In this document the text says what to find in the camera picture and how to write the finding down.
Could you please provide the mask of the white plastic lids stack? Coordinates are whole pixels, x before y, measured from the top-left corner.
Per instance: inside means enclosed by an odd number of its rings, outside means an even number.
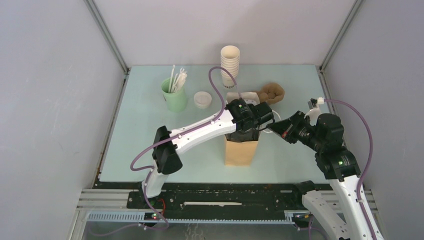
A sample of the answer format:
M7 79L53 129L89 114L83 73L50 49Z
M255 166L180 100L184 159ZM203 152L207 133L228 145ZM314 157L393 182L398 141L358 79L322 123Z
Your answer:
M206 91L198 91L194 94L193 101L198 108L206 109L212 103L212 96Z

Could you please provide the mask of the brown pulp cup carrier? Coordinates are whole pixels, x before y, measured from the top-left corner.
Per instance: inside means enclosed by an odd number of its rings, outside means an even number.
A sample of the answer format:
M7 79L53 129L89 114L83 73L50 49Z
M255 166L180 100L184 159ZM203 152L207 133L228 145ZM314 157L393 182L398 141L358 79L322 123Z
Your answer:
M259 101L268 105L276 104L284 99L285 90L278 83L265 84L258 92Z

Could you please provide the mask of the stack of paper cups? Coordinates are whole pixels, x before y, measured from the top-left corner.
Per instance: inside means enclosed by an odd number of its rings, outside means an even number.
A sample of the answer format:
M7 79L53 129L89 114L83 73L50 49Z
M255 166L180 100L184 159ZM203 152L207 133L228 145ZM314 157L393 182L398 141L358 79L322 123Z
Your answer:
M234 45L224 46L220 51L220 66L226 69L235 79L240 68L239 48ZM232 77L225 70L221 70L222 83L225 88L231 89L235 86Z

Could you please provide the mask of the brown paper bag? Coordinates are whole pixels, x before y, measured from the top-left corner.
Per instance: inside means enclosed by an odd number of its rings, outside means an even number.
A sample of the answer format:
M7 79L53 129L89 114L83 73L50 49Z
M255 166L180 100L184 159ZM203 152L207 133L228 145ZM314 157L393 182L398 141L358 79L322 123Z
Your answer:
M241 98L254 106L265 101L279 102L284 98L284 93L242 92ZM259 142L261 128L257 127L248 131L238 131L225 135L225 165L250 166L255 156Z

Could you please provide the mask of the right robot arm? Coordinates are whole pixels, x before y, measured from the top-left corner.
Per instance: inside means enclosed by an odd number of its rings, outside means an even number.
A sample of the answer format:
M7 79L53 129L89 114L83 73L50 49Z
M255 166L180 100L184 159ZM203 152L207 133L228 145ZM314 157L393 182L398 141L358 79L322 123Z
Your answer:
M360 183L361 171L355 156L343 145L341 119L330 113L318 116L311 125L309 117L298 111L291 117L270 123L275 134L290 144L300 142L315 151L315 161L338 198L343 217L325 202L312 181L295 184L291 204L308 209L330 240L382 240Z

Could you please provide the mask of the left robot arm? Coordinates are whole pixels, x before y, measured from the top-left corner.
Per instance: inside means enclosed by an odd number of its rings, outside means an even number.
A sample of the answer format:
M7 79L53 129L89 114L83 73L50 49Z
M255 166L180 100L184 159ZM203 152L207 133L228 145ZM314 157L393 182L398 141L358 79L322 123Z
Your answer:
M166 126L158 128L150 148L152 168L142 182L138 201L145 208L156 206L168 175L183 166L180 155L192 147L218 136L258 130L273 118L272 109L266 102L254 105L239 98L226 104L211 117L190 126L173 130L168 130Z

